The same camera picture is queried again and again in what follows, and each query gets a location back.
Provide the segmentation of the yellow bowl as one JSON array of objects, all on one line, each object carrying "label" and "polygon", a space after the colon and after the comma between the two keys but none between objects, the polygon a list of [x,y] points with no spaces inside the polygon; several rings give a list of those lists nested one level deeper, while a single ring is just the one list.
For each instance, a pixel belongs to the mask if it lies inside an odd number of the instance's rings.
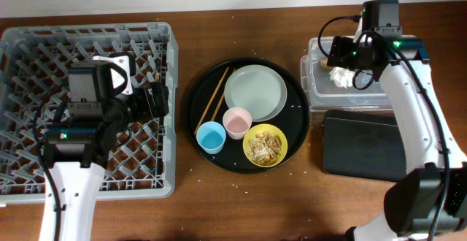
[{"label": "yellow bowl", "polygon": [[243,150],[254,165],[269,168],[278,165],[286,156],[288,143],[284,133],[271,124],[258,124],[244,136]]}]

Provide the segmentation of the food scraps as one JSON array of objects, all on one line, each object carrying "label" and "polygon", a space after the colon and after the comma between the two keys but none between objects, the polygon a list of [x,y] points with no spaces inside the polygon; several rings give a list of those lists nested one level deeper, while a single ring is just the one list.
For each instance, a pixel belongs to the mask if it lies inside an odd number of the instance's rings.
[{"label": "food scraps", "polygon": [[264,131],[249,140],[247,155],[255,164],[266,166],[279,158],[281,150],[282,141],[279,136]]}]

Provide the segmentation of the blue cup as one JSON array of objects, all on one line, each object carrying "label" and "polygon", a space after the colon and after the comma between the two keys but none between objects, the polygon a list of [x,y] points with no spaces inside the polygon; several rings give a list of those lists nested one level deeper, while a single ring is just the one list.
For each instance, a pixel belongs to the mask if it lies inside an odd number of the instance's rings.
[{"label": "blue cup", "polygon": [[218,122],[208,121],[201,124],[196,132],[196,141],[208,154],[218,154],[226,141],[226,131]]}]

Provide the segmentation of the wooden chopstick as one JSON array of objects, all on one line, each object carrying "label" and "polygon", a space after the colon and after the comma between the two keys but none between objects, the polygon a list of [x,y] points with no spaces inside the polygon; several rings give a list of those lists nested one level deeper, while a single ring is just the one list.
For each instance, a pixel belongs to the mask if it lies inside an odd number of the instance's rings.
[{"label": "wooden chopstick", "polygon": [[198,124],[197,124],[197,126],[196,126],[196,129],[195,129],[195,131],[194,131],[194,134],[195,134],[195,135],[196,135],[196,133],[197,133],[199,127],[200,127],[201,124],[203,123],[203,120],[205,119],[205,116],[206,116],[206,114],[207,114],[207,112],[208,112],[208,110],[209,110],[209,108],[210,108],[210,106],[211,106],[211,104],[212,104],[214,98],[216,97],[217,92],[219,91],[220,86],[221,86],[221,84],[222,84],[222,82],[223,82],[225,76],[227,75],[228,70],[229,70],[229,67],[227,67],[227,68],[225,69],[225,71],[224,71],[222,77],[220,78],[220,80],[219,80],[219,82],[218,82],[218,84],[217,84],[217,86],[216,86],[216,88],[215,88],[213,94],[211,95],[211,97],[210,97],[210,99],[209,99],[209,101],[208,101],[208,103],[207,103],[207,105],[206,105],[206,107],[205,107],[205,109],[204,109],[204,111],[203,111],[203,114],[201,115],[201,118],[200,118],[200,120],[199,120],[199,122],[198,122]]},{"label": "wooden chopstick", "polygon": [[217,92],[216,97],[214,98],[209,110],[208,110],[208,120],[209,121],[214,121],[220,111],[220,108],[224,102],[224,97],[225,97],[225,84],[227,79],[235,72],[236,70],[234,68],[229,67],[229,70],[227,72],[227,75],[225,76],[219,91]]}]

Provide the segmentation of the white tissue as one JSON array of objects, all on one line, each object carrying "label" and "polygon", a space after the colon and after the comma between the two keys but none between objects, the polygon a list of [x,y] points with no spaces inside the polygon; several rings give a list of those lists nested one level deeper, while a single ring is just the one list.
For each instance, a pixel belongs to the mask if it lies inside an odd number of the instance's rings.
[{"label": "white tissue", "polygon": [[352,82],[355,76],[354,71],[341,67],[334,67],[329,72],[329,75],[331,82],[333,82],[338,88],[351,88],[353,86]]}]

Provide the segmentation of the pink cup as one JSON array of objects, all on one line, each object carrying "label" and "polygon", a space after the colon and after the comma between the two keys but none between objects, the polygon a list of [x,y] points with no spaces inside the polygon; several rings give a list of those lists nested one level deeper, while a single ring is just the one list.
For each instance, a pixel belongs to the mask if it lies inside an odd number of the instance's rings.
[{"label": "pink cup", "polygon": [[242,107],[229,108],[223,115],[223,126],[231,139],[242,139],[251,125],[251,114]]}]

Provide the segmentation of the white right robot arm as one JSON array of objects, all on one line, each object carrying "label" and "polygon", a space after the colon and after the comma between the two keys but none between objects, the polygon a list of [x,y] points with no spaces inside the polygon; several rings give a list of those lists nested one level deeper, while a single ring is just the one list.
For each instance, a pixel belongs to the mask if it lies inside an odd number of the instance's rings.
[{"label": "white right robot arm", "polygon": [[371,71],[386,93],[404,144],[406,177],[385,194],[384,211],[347,230],[347,240],[432,240],[466,229],[466,155],[431,85],[421,39],[373,31],[334,37],[328,65]]}]

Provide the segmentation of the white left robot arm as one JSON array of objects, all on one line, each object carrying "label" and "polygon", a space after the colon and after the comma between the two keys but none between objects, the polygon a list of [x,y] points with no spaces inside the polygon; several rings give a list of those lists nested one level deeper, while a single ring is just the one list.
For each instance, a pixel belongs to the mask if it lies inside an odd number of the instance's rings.
[{"label": "white left robot arm", "polygon": [[41,240],[89,240],[93,214],[110,152],[135,122],[169,113],[169,89],[160,82],[129,96],[110,85],[74,86],[46,133],[36,140],[45,174]]}]

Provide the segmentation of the gold snack wrapper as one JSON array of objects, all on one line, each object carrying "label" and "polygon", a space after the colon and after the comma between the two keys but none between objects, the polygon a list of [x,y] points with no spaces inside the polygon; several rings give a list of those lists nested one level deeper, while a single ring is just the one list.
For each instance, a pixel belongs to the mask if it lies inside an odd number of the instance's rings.
[{"label": "gold snack wrapper", "polygon": [[332,70],[332,66],[329,66],[328,65],[328,59],[323,59],[319,62],[319,65],[321,65],[321,67],[323,67],[324,69],[327,69],[327,70]]}]

